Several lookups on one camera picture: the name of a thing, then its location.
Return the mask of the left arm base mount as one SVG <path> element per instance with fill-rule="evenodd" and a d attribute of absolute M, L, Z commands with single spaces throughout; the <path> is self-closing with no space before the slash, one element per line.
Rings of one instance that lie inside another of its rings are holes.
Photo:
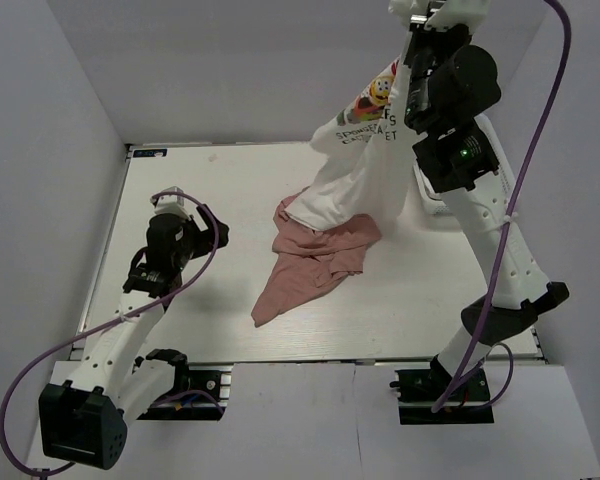
<path fill-rule="evenodd" d="M 139 417 L 157 421 L 219 421 L 228 405 L 231 366 L 190 365 L 175 386 L 160 395 Z"/>

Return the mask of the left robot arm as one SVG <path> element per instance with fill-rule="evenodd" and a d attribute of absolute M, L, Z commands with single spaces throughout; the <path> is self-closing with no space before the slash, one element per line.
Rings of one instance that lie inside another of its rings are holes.
<path fill-rule="evenodd" d="M 39 397 L 45 456 L 102 470 L 119 460 L 128 430 L 160 398 L 179 399 L 191 387 L 187 357 L 173 349 L 139 354 L 176 295 L 188 288 L 187 264 L 211 261 L 228 243 L 229 228 L 198 203 L 196 218 L 185 208 L 189 195 L 170 187 L 151 199 L 154 215 L 146 244 L 133 257 L 110 326 L 78 367 Z"/>

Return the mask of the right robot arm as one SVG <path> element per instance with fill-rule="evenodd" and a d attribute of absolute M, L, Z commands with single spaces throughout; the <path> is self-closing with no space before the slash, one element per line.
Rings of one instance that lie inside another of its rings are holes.
<path fill-rule="evenodd" d="M 459 222 L 487 283 L 431 362 L 433 390 L 452 399 L 496 343 L 527 330 L 569 290 L 541 270 L 507 210 L 504 154 L 483 114 L 501 98 L 495 60 L 472 44 L 464 24 L 437 30 L 416 21 L 410 33 L 405 124 L 423 137 L 413 147 L 416 163 Z"/>

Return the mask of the white printed t shirt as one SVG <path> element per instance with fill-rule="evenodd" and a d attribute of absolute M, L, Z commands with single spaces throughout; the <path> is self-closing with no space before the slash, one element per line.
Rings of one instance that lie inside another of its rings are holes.
<path fill-rule="evenodd" d="M 400 55 L 314 132 L 310 147 L 326 162 L 285 208 L 296 222 L 326 231 L 366 214 L 385 225 L 403 211 L 417 139 L 404 123 L 410 40 L 407 33 Z"/>

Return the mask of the pink t shirt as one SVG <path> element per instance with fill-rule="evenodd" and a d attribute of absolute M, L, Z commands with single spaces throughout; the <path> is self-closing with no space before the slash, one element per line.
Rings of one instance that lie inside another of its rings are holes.
<path fill-rule="evenodd" d="M 295 199 L 292 195 L 281 200 L 273 217 L 278 233 L 272 251 L 278 258 L 251 311 L 257 328 L 361 274 L 367 250 L 382 238 L 366 214 L 326 231 L 306 227 L 286 212 Z"/>

